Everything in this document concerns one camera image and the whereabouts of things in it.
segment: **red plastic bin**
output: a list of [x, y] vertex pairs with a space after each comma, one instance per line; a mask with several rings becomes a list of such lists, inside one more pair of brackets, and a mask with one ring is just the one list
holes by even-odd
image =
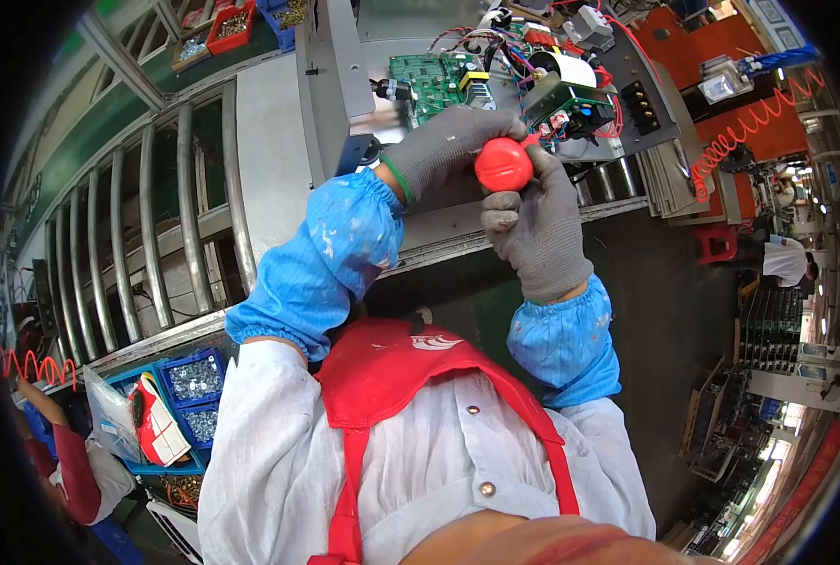
[[[223, 37], [219, 40], [216, 39], [216, 36], [219, 35], [219, 30], [222, 28], [222, 22], [245, 12], [247, 13], [247, 24], [244, 31]], [[209, 49], [209, 51], [214, 55], [218, 55], [221, 52], [245, 45], [247, 41], [250, 40], [250, 32], [254, 28], [255, 12], [256, 3], [254, 0], [247, 0], [245, 5], [240, 8], [229, 6], [220, 11], [213, 20], [213, 27], [209, 30], [209, 37], [207, 37], [207, 49]]]

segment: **red coiled hose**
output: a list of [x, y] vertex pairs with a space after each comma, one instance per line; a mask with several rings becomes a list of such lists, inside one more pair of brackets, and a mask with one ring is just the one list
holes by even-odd
[[[803, 70], [803, 76], [806, 79], [806, 86], [808, 90], [803, 89], [803, 87], [800, 86], [798, 82], [794, 81], [792, 77], [787, 77], [787, 82], [790, 83], [792, 89], [799, 90], [803, 96], [812, 96], [812, 84], [809, 82], [809, 79], [815, 81], [819, 88], [824, 88], [824, 77], [816, 76], [816, 74], [812, 73], [809, 69]], [[705, 202], [708, 199], [708, 189], [705, 187], [705, 181], [703, 179], [712, 173], [714, 168], [720, 163], [721, 159], [736, 149], [737, 145], [746, 141], [749, 134], [758, 133], [760, 126], [766, 126], [771, 121], [772, 116], [774, 118], [780, 117], [780, 114], [783, 111], [781, 102], [785, 102], [789, 106], [797, 105], [796, 93], [793, 94], [792, 98], [787, 98], [780, 89], [775, 89], [774, 97], [775, 100], [777, 100], [777, 110], [772, 109], [768, 103], [763, 100], [761, 105], [765, 108], [765, 117], [759, 118], [756, 115], [755, 110], [750, 108], [750, 114], [752, 114], [752, 118], [755, 120], [755, 124], [751, 128], [746, 125], [746, 122], [744, 122], [742, 118], [740, 118], [740, 125], [743, 127], [743, 133], [741, 135], [737, 136], [733, 132], [733, 128], [727, 128], [727, 135], [730, 136], [733, 143], [731, 143], [724, 134], [719, 134], [718, 139], [716, 141], [712, 141], [712, 144], [705, 150], [704, 153], [702, 153], [702, 155], [699, 156], [696, 163], [690, 167], [690, 174], [693, 176], [693, 183], [696, 185], [697, 201]]]
[[65, 384], [65, 374], [70, 368], [72, 371], [72, 390], [76, 390], [75, 386], [77, 384], [77, 378], [75, 377], [75, 362], [71, 359], [66, 359], [60, 369], [59, 365], [52, 357], [44, 357], [43, 361], [38, 364], [37, 356], [34, 355], [34, 352], [29, 350], [25, 355], [24, 371], [22, 371], [19, 365], [19, 358], [15, 354], [14, 349], [9, 349], [7, 355], [6, 350], [0, 347], [0, 357], [2, 358], [2, 378], [4, 379], [8, 377], [8, 373], [12, 368], [12, 362], [14, 361], [15, 370], [19, 373], [19, 378], [28, 380], [28, 363], [33, 361], [35, 377], [37, 377], [35, 380], [40, 380], [41, 377], [45, 377], [50, 385], [56, 384], [57, 377], [59, 378], [60, 384]]

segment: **green band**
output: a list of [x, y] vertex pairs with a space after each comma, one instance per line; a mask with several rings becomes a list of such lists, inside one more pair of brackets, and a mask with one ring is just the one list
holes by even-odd
[[407, 181], [404, 180], [404, 177], [401, 176], [401, 173], [398, 171], [398, 167], [394, 166], [394, 163], [388, 158], [388, 155], [383, 154], [380, 157], [380, 160], [388, 165], [388, 170], [392, 172], [394, 175], [394, 180], [398, 181], [398, 185], [401, 185], [401, 190], [404, 191], [404, 205], [410, 206], [416, 199], [414, 198], [414, 193], [411, 192], [411, 187], [407, 185]]

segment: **red sleeve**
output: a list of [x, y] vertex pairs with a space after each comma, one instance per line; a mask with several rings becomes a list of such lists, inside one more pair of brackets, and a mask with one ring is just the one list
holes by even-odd
[[100, 487], [87, 458], [84, 438], [71, 429], [53, 424], [56, 455], [62, 464], [62, 484], [68, 499], [68, 513], [78, 524], [89, 525], [100, 511]]
[[30, 439], [25, 439], [25, 446], [28, 447], [30, 457], [34, 460], [34, 467], [37, 468], [37, 474], [43, 478], [49, 478], [56, 470], [56, 461], [49, 454], [47, 444], [31, 437]]

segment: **red banner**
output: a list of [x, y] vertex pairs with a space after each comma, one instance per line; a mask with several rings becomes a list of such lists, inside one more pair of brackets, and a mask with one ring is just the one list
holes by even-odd
[[840, 453], [840, 420], [831, 423], [827, 435], [824, 436], [824, 441], [818, 448], [815, 459], [812, 460], [812, 466], [806, 471], [806, 475], [799, 482], [797, 490], [790, 496], [787, 505], [780, 511], [780, 514], [777, 514], [774, 522], [765, 530], [765, 533], [756, 541], [755, 545], [742, 558], [737, 559], [737, 565], [759, 563], [774, 548], [777, 538], [793, 524], [799, 513], [806, 508], [806, 504], [818, 490], [824, 476], [831, 470], [833, 459], [837, 457], [838, 453]]

